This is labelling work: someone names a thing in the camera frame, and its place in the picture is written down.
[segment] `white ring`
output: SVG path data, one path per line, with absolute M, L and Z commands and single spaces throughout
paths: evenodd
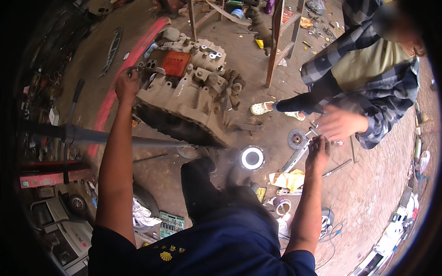
M 249 153 L 251 153 L 251 152 L 256 153 L 256 154 L 258 155 L 258 157 L 259 157 L 258 162 L 257 162 L 255 165 L 250 165 L 250 164 L 247 163 L 247 161 L 246 161 L 246 157 L 247 157 L 247 155 L 248 155 Z M 259 167 L 263 164 L 263 161 L 264 161 L 264 155 L 263 155 L 263 153 L 262 153 L 258 148 L 255 148 L 255 147 L 249 147 L 248 149 L 246 149 L 246 150 L 243 152 L 243 155 L 241 156 L 241 162 L 243 163 L 243 166 L 244 166 L 246 169 L 249 169 L 249 170 L 254 170 L 254 169 L 259 168 Z

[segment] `black handle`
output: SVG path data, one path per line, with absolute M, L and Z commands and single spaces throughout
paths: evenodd
M 74 100 L 73 102 L 77 102 L 78 98 L 80 97 L 80 92 L 81 89 L 83 89 L 83 85 L 84 85 L 84 79 L 80 79 L 77 83 L 77 88 L 75 88 L 75 94 L 74 94 Z

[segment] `red paint stripe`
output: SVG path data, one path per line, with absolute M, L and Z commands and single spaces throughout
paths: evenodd
M 123 62 L 123 65 L 118 70 L 117 74 L 115 74 L 114 80 L 107 91 L 106 97 L 103 100 L 103 103 L 100 107 L 100 111 L 98 112 L 97 119 L 95 121 L 94 130 L 103 131 L 104 125 L 106 124 L 107 118 L 109 117 L 109 113 L 111 111 L 112 105 L 114 104 L 117 95 L 115 94 L 115 83 L 117 82 L 117 78 L 120 73 L 126 69 L 127 67 L 133 66 L 135 62 L 137 62 L 138 58 L 144 52 L 146 47 L 150 44 L 150 42 L 155 38 L 156 34 L 166 25 L 167 17 L 160 17 L 155 21 L 155 23 L 149 28 L 147 33 L 143 35 L 143 37 L 138 41 L 135 47 L 130 51 L 129 56 Z M 91 158 L 94 158 L 97 155 L 98 145 L 90 144 L 88 149 L 88 155 Z

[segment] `blue flannel shirt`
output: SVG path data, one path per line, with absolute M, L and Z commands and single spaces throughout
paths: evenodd
M 381 37 L 373 29 L 373 13 L 382 0 L 344 0 L 342 10 L 346 32 L 327 48 L 302 65 L 301 77 L 307 86 L 313 85 L 347 52 L 371 46 Z M 419 58 L 397 64 L 353 91 L 341 93 L 318 104 L 334 104 L 348 109 L 357 104 L 358 112 L 368 118 L 369 127 L 356 133 L 365 149 L 374 148 L 392 129 L 416 100 L 419 88 Z

